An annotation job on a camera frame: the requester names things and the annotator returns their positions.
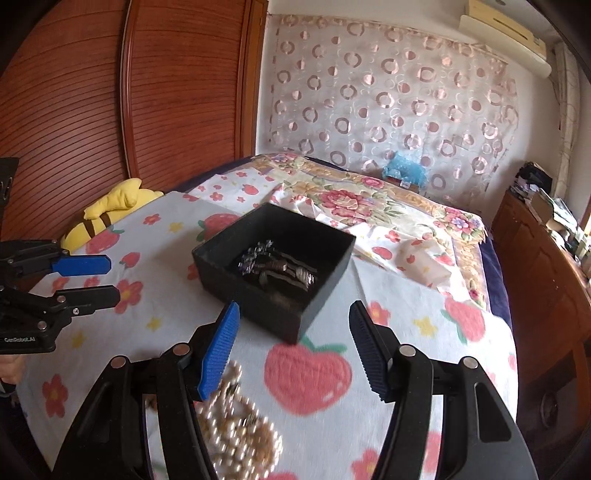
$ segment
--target metal screw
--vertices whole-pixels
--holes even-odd
[[[466,365],[468,368],[478,368],[478,361],[476,361],[475,358],[472,358],[471,356],[467,356],[464,360],[463,360],[464,365]]]
[[[191,350],[191,347],[188,346],[186,343],[177,343],[173,347],[173,353],[177,356],[187,355]]]
[[[414,349],[412,345],[402,345],[400,347],[400,353],[404,356],[415,356],[417,351]]]
[[[124,356],[116,356],[113,360],[111,360],[111,368],[121,368],[126,362],[127,360]]]

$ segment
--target bed sheet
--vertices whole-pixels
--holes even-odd
[[[190,191],[244,214],[271,201],[357,237],[356,253],[489,310],[480,217],[293,154],[259,155]]]
[[[101,232],[78,252],[108,255],[113,262],[109,274],[52,274],[35,287],[33,292],[44,296],[65,287],[98,284],[116,285],[121,292],[114,309],[77,318],[65,328],[55,352],[31,356],[18,387],[30,429],[50,466],[86,394],[113,356],[153,358],[217,317],[222,303],[203,290],[191,251],[237,218],[236,212],[216,203],[169,193]],[[276,480],[371,477],[392,405],[382,404],[370,390],[349,333],[348,308],[357,299],[374,322],[391,327],[401,342],[432,358],[477,358],[516,415],[515,345],[502,319],[352,258],[306,342],[288,346],[243,319],[230,355],[243,367],[243,394],[283,437],[284,452],[272,475]],[[156,478],[163,480],[155,414],[147,423]],[[440,438],[441,403],[436,399],[423,479],[434,477]]]

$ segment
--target yellow stuffed toy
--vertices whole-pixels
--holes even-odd
[[[88,206],[82,219],[78,216],[75,225],[61,238],[61,247],[70,252],[78,250],[113,223],[164,195],[162,192],[140,189],[141,183],[140,179],[124,180]]]

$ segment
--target wooden wardrobe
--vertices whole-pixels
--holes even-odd
[[[61,0],[0,77],[18,157],[2,240],[55,238],[115,183],[169,190],[254,153],[267,0]]]

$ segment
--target person's hand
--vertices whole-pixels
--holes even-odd
[[[0,379],[17,385],[25,371],[24,355],[0,355]]]

